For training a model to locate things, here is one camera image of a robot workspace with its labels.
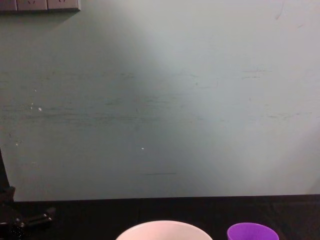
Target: bowl rim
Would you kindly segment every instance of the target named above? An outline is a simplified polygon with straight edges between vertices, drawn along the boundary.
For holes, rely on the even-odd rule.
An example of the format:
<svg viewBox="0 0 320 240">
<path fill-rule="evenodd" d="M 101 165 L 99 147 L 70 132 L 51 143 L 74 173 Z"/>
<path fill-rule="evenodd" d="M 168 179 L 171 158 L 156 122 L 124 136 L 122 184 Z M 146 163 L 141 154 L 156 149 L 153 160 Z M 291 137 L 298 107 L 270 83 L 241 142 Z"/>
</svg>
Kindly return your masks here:
<svg viewBox="0 0 320 240">
<path fill-rule="evenodd" d="M 277 240 L 279 240 L 279 235 L 276 233 L 275 230 L 273 230 L 272 228 L 268 227 L 268 226 L 265 226 L 265 225 L 262 225 L 262 224 L 259 224 L 259 223 L 255 223 L 255 222 L 239 222 L 239 223 L 236 223 L 236 224 L 233 224 L 232 226 L 230 226 L 228 228 L 228 230 L 226 231 L 226 234 L 227 234 L 227 237 L 230 238 L 230 240 L 232 240 L 231 236 L 230 236 L 230 231 L 233 227 L 237 226 L 237 225 L 255 225 L 255 226 L 259 226 L 259 227 L 263 227 L 265 229 L 268 229 L 270 230 L 271 232 L 274 233 L 274 235 L 277 237 Z"/>
<path fill-rule="evenodd" d="M 132 227 L 128 228 L 127 230 L 125 230 L 115 240 L 119 240 L 120 237 L 122 237 L 124 234 L 127 234 L 128 232 L 134 231 L 135 229 L 141 228 L 141 227 L 143 227 L 145 225 L 152 225 L 152 224 L 156 224 L 156 223 L 175 224 L 175 225 L 180 225 L 180 226 L 193 228 L 193 229 L 201 232 L 202 234 L 204 234 L 206 237 L 208 237 L 208 240 L 213 240 L 211 238 L 211 236 L 208 233 L 206 233 L 205 231 L 203 231 L 201 228 L 199 228 L 197 226 L 194 226 L 194 225 L 191 225 L 189 223 L 185 223 L 185 222 L 181 222 L 181 221 L 173 221 L 173 220 L 157 220 L 157 221 L 147 221 L 147 222 L 140 223 L 138 225 L 132 226 Z"/>
</svg>

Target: table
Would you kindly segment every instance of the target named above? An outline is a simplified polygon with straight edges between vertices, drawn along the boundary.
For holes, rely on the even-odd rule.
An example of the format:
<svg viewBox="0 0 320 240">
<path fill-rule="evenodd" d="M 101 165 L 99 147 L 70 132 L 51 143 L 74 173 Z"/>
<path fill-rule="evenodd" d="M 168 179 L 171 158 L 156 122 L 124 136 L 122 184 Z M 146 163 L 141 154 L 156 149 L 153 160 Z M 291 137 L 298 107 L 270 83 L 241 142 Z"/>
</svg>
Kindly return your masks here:
<svg viewBox="0 0 320 240">
<path fill-rule="evenodd" d="M 227 229 L 240 222 L 266 225 L 280 240 L 320 239 L 320 195 L 43 201 L 11 206 L 24 216 L 56 208 L 52 227 L 27 240 L 115 240 L 126 229 L 155 220 L 195 225 L 213 240 L 226 240 Z"/>
</svg>

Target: power outlet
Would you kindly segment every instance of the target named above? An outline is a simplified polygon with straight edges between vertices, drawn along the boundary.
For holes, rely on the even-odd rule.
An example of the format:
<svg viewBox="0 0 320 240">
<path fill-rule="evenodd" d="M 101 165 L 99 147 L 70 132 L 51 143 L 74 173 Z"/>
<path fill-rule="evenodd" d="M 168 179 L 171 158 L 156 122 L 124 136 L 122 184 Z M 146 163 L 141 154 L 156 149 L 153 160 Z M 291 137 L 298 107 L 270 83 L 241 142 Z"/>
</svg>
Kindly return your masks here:
<svg viewBox="0 0 320 240">
<path fill-rule="evenodd" d="M 80 0 L 47 0 L 49 10 L 79 11 Z"/>
<path fill-rule="evenodd" d="M 0 12 L 14 12 L 17 11 L 16 0 L 0 0 Z"/>
<path fill-rule="evenodd" d="M 18 11 L 48 10 L 47 0 L 17 0 Z"/>
</svg>

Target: wall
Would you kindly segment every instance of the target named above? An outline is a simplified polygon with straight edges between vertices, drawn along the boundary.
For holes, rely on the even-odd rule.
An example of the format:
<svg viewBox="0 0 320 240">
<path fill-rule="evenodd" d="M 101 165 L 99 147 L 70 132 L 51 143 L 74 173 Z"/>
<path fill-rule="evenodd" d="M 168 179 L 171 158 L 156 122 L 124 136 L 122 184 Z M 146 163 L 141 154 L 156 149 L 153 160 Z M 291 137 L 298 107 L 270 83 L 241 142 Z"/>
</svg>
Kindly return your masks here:
<svg viewBox="0 0 320 240">
<path fill-rule="evenodd" d="M 17 201 L 320 194 L 320 0 L 82 0 L 0 18 Z"/>
</svg>

